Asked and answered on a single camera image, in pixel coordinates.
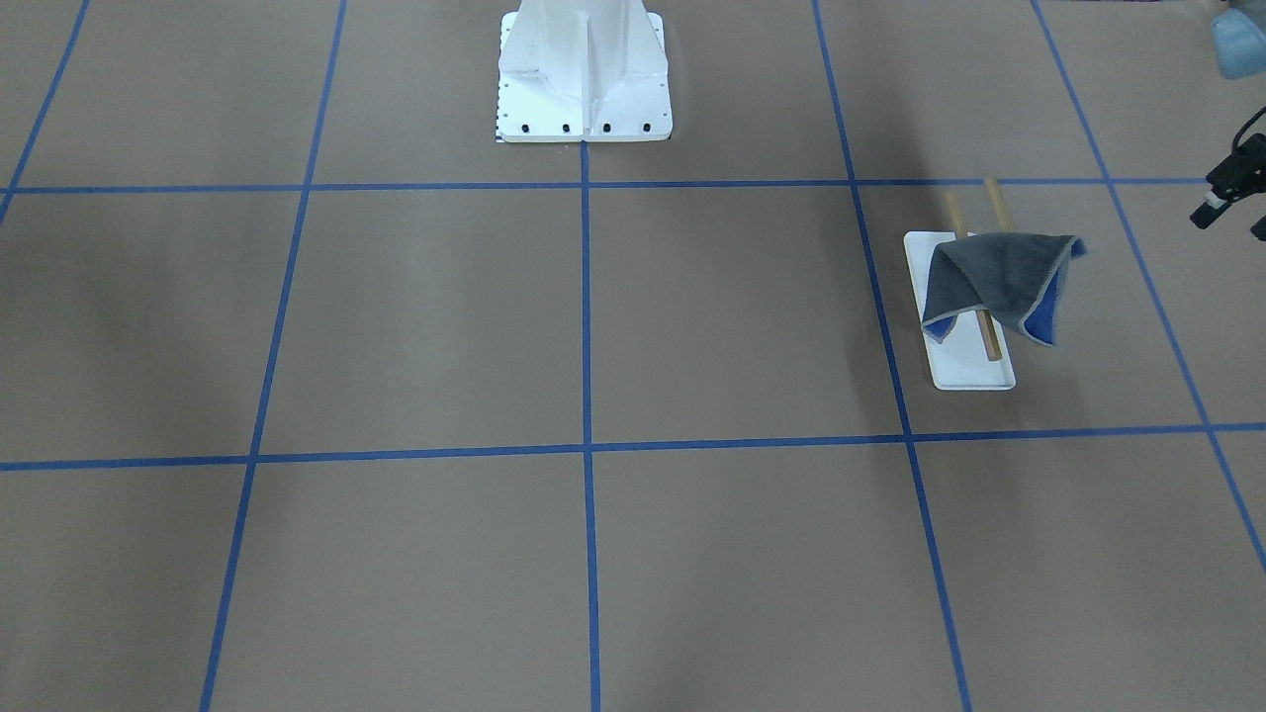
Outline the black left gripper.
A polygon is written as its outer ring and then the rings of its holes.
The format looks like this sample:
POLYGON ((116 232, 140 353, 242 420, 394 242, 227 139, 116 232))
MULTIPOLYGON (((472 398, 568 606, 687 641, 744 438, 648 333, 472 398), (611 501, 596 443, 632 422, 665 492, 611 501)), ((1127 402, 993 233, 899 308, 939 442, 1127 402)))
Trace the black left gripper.
POLYGON ((1220 160, 1215 168, 1206 174, 1212 194, 1190 215, 1191 224, 1199 231, 1206 231, 1220 215, 1229 212, 1231 200, 1246 199, 1265 190, 1265 136, 1255 133, 1243 141, 1229 155, 1220 160))

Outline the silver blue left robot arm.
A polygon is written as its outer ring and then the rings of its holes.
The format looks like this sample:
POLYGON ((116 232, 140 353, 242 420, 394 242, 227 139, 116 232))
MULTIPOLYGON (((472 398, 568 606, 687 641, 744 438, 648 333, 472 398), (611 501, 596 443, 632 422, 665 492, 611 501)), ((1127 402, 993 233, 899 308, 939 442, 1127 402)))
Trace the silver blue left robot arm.
MULTIPOLYGON (((1265 3, 1229 1, 1225 11, 1212 19, 1217 65, 1228 80, 1248 79, 1265 71, 1265 3)), ((1231 137, 1225 157, 1206 174, 1206 196, 1190 215, 1198 229, 1215 224, 1231 207, 1265 191, 1265 136, 1252 133, 1262 122, 1261 108, 1231 137)))

